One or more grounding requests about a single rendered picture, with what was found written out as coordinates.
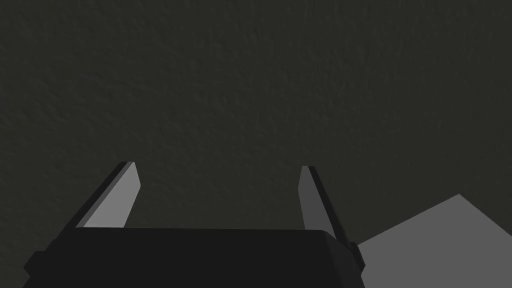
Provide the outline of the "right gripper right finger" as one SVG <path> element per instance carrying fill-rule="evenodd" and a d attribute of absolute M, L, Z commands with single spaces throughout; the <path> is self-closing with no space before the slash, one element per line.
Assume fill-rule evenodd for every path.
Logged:
<path fill-rule="evenodd" d="M 314 166 L 301 168 L 298 196 L 305 229 L 324 231 L 340 243 L 348 241 L 346 231 Z"/>

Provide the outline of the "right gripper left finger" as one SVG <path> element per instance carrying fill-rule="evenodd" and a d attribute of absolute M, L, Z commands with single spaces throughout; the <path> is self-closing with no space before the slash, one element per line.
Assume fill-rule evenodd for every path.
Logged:
<path fill-rule="evenodd" d="M 123 228 L 141 189 L 135 162 L 127 161 L 113 172 L 99 195 L 86 206 L 76 228 Z"/>

